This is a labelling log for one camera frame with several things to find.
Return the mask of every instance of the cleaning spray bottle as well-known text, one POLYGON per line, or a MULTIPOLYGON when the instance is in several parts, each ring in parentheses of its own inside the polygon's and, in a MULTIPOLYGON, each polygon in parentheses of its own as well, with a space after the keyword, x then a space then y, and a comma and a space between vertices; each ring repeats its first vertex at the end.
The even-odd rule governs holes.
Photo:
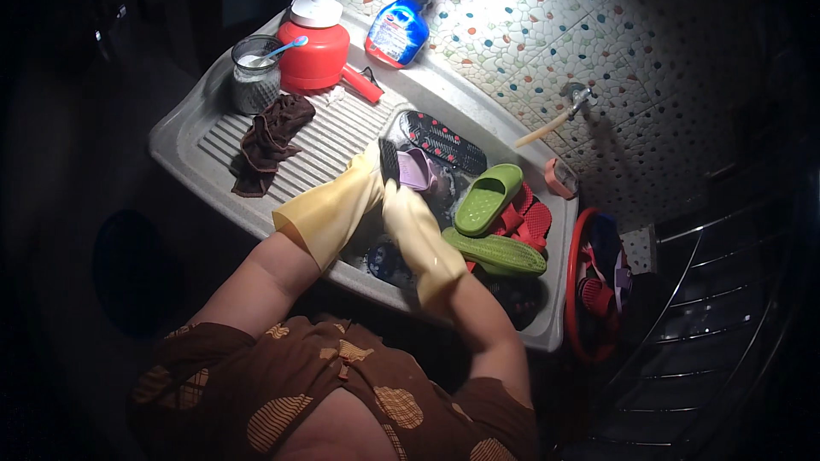
POLYGON ((394 67, 404 67, 430 36, 422 16, 430 0, 396 0, 375 17, 365 40, 365 51, 394 67))

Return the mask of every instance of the brown towel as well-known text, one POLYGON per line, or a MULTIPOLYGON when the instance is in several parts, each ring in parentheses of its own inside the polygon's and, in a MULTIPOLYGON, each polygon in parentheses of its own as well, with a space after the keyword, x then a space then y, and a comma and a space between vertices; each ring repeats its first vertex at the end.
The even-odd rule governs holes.
POLYGON ((301 151, 288 143, 314 114, 316 110, 304 96, 279 95, 254 116, 240 142, 246 164, 231 192, 243 198, 263 197, 279 171, 279 163, 301 151))

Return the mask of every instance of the red container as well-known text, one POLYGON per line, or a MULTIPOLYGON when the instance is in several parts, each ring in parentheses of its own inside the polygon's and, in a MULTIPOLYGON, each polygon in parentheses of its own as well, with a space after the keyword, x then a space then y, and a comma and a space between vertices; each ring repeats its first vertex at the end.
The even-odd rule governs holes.
POLYGON ((299 36, 308 37, 307 45, 285 50, 279 60, 282 87, 294 91, 321 89, 335 85, 343 77, 368 101, 373 104, 379 101, 384 91, 347 64, 350 46, 347 29, 338 24, 314 29, 288 21, 276 33, 284 44, 299 36))

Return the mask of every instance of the purple slipper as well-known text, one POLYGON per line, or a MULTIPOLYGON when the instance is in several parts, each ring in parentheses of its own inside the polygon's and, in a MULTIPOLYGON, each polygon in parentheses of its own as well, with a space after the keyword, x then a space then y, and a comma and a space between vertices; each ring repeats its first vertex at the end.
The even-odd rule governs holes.
POLYGON ((436 169, 433 162, 420 148, 396 152, 398 155, 399 179, 403 186, 415 190, 428 190, 436 183, 436 169))

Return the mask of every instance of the glass jar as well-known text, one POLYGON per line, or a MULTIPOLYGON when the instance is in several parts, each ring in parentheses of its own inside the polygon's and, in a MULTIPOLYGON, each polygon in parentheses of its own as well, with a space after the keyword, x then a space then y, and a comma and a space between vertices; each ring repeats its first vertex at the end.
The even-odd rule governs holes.
POLYGON ((263 61, 259 67, 252 61, 282 45, 274 36, 254 34, 239 41, 231 50, 231 59, 234 60, 231 97, 234 107, 242 114, 259 114, 279 96, 282 78, 279 57, 282 53, 263 61))

